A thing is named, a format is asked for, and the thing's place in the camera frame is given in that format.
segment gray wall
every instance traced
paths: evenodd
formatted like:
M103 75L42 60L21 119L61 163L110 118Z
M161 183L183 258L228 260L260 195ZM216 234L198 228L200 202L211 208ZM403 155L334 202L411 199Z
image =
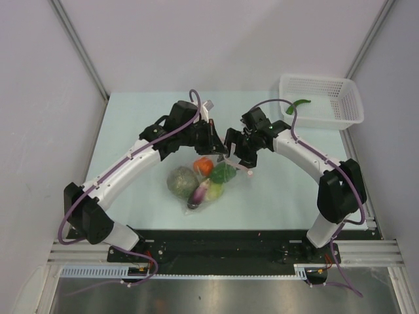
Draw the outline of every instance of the gray wall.
M203 92L343 77L385 1L62 2L108 92Z
M0 313L46 262L104 103L48 1L0 1Z
M396 4L355 81L364 123L351 133L378 222L419 292L419 1Z

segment metal corner post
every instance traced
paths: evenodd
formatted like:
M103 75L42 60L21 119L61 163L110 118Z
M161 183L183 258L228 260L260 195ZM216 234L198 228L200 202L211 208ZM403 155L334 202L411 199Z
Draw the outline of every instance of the metal corner post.
M345 77L347 79L353 80L355 77L355 74L357 73L359 67L361 66L363 60L365 59L365 56L367 55L367 52L369 51L370 47L373 45L374 40L376 39L378 33L383 28L385 21L387 20L387 17L390 15L390 12L394 8L395 4L398 2L398 0L386 0L384 4L382 5L380 12L377 14L377 17L375 18L370 30L368 31L367 35L365 36L364 41L362 42L362 45L359 47L359 50L348 70ZM352 136L350 134L350 130L346 129L340 132L340 136L342 137L342 142L344 143L344 148L346 151L346 154L354 158L355 160L359 161L356 147L354 145L354 141L352 139ZM366 209L366 216L367 216L367 226L369 229L375 229L379 228L379 225L375 221L375 212L374 212L374 206L371 202L370 194L367 190L367 202L365 204Z
M71 23L71 20L66 13L64 6L62 5L60 0L48 0L48 2L51 4L52 10L55 12L57 18L59 19L61 25L64 28L64 31L67 33L67 36L69 37L69 40L73 44L77 54L79 55L84 67L86 68L89 76L93 80L96 88L98 89L98 92L104 99L105 103L109 100L109 95L106 92L105 86L103 85L103 82L101 81L98 72L96 71L92 61L90 60L86 49L84 49L83 44L81 43L81 40L79 36L77 35L77 32Z

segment green chili pepper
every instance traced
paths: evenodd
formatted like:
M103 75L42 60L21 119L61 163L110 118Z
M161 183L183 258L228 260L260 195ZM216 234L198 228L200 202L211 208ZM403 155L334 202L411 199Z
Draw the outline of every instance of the green chili pepper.
M311 103L311 100L307 100L307 99L300 99L297 101L294 101L294 106L298 106L301 105L302 103ZM293 114L294 112L294 107L293 106L289 106L289 108L287 109L287 111L285 112L286 114Z

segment white table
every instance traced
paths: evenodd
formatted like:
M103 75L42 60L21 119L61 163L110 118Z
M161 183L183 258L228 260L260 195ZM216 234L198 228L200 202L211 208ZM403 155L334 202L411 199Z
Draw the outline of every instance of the white table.
M254 104L272 97L270 92L201 92L215 107L210 116L220 137L227 128L242 129L241 116ZM88 179L99 175L124 154L138 135L172 105L188 100L188 93L113 93L96 143ZM277 103L261 107L271 122L280 118ZM298 128L306 141L341 160L346 154L338 131ZM318 186L293 162L269 150L258 152L258 166L248 178L239 174L225 186L225 193L201 212L185 215L184 203L170 194L168 173L177 166L191 166L198 158L191 147L181 148L136 179L112 204L107 214L139 229L291 230L309 229L318 215ZM359 212L352 219L359 220ZM364 226L347 225L346 229Z

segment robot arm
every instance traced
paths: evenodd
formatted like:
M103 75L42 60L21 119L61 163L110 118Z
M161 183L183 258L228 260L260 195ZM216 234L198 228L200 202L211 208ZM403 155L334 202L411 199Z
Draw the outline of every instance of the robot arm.
M307 232L307 239L316 248L326 245L342 222L358 210L356 198L341 174L328 163L298 144L292 134L291 127L283 121L270 123L260 108L250 110L242 116L246 125L243 132L228 129L226 146L241 159L240 164L248 168L257 165L257 151L268 148L296 163L305 170L318 184L317 205L320 211L313 226ZM357 162L349 159L341 162L329 157L339 168L347 174L362 203L367 200L361 170Z
M106 210L143 171L163 161L180 146L194 147L198 154L227 153L215 131L213 120L208 118L208 111L212 107L210 101L205 102L201 106L199 119L178 133L155 143L157 139L173 132L196 115L197 108L194 104L178 101L168 116L161 117L145 128L128 152L109 169L82 186L70 183L64 190L65 213L92 186L95 189L76 206L67 221L91 244L104 242L131 251L139 242L139 235L130 227L111 220L106 215ZM150 142L154 142L154 145L138 151Z

